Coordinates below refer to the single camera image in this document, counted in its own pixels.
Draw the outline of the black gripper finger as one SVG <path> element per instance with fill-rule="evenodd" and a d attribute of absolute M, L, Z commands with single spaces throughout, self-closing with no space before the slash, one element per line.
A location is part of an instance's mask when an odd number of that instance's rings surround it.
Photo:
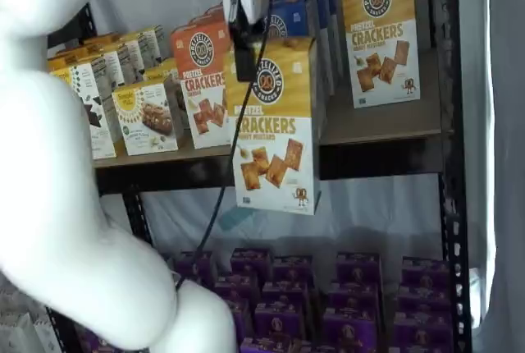
<path fill-rule="evenodd" d="M 263 20 L 248 25 L 245 30 L 230 27 L 233 42 L 236 77 L 238 81 L 252 81 L 256 75 L 254 45 L 263 40 Z"/>

